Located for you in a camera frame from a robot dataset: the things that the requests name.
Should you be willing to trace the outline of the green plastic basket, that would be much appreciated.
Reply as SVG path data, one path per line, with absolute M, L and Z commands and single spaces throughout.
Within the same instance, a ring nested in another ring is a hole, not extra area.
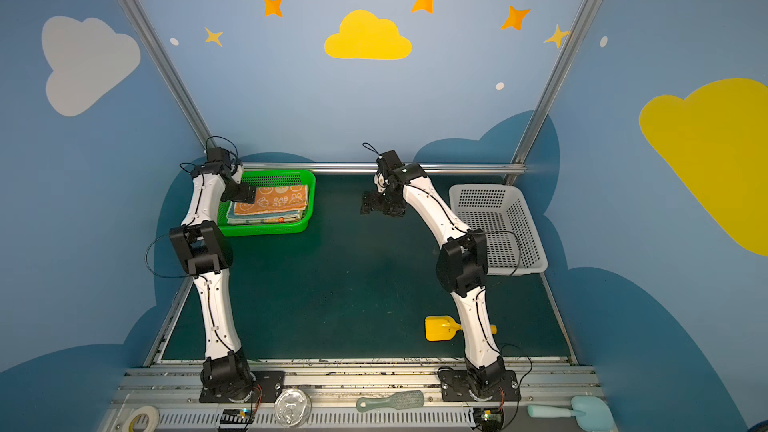
M 309 202 L 301 222 L 281 226 L 228 226 L 227 216 L 234 216 L 232 205 L 235 202 L 223 202 L 219 205 L 216 222 L 226 237 L 244 237 L 258 235 L 294 234 L 303 232 L 312 217 L 316 178 L 308 170 L 282 171 L 247 171 L 243 173 L 242 181 L 258 187 L 282 187 L 292 185 L 307 185 L 309 187 Z

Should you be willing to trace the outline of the teal owl pattern towel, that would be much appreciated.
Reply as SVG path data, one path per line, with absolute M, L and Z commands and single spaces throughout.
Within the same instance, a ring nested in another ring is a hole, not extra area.
M 302 220 L 303 211 L 288 211 L 270 214 L 254 214 L 248 216 L 227 216 L 229 224 L 272 224 L 272 223 L 294 223 Z

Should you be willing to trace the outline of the orange pattern towel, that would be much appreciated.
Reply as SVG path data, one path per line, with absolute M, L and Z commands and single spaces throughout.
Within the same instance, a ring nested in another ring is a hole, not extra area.
M 308 202 L 309 187 L 307 185 L 258 187 L 254 201 L 234 203 L 232 213 L 235 217 L 250 217 L 303 211 Z

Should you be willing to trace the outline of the grey plastic basket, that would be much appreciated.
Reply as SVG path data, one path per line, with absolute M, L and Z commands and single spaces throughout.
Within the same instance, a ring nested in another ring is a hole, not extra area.
M 541 274 L 548 259 L 522 192 L 499 184 L 456 184 L 452 211 L 488 242 L 488 272 L 495 276 Z

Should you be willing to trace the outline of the striped rabbit text towel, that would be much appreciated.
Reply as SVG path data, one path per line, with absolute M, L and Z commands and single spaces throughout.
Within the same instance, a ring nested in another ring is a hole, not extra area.
M 298 219 L 298 218 L 277 217 L 277 218 L 264 218 L 264 219 L 256 218 L 255 220 L 228 220 L 227 225 L 237 226 L 237 227 L 281 226 L 281 225 L 296 224 L 299 222 L 301 222 L 301 219 Z

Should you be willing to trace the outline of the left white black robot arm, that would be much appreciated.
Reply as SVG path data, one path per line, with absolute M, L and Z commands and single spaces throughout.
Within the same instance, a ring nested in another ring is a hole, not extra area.
M 229 293 L 232 247 L 218 226 L 222 202 L 248 190 L 242 166 L 231 159 L 207 159 L 191 172 L 193 193 L 181 224 L 169 231 L 184 273 L 192 278 L 205 331 L 201 371 L 207 400 L 243 402 L 251 397 L 255 378 L 237 334 Z

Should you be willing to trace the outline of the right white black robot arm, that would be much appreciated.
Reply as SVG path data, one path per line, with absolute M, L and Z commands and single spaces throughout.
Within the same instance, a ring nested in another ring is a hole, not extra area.
M 379 153 L 376 164 L 376 189 L 363 194 L 361 212 L 401 217 L 412 207 L 427 225 L 439 246 L 436 276 L 450 293 L 462 326 L 469 385 L 476 395 L 486 396 L 506 373 L 486 305 L 486 234 L 458 218 L 421 165 L 404 163 L 393 150 Z

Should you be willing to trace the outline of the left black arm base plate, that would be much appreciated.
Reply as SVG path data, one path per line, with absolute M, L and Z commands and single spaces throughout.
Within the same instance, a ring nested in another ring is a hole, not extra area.
M 252 387 L 248 396 L 242 398 L 228 398 L 223 394 L 216 395 L 214 392 L 203 389 L 198 401 L 200 403 L 216 404 L 245 404 L 250 401 L 256 402 L 258 399 L 262 403 L 274 403 L 277 397 L 282 393 L 285 381 L 285 372 L 279 370 L 256 370 L 251 372 Z

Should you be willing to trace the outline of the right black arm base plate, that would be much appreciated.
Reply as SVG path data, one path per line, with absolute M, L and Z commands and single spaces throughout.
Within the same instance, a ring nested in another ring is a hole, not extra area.
M 472 392 L 466 370 L 440 367 L 436 376 L 444 402 L 514 402 L 521 398 L 520 384 L 514 371 L 507 371 L 495 389 L 481 395 Z

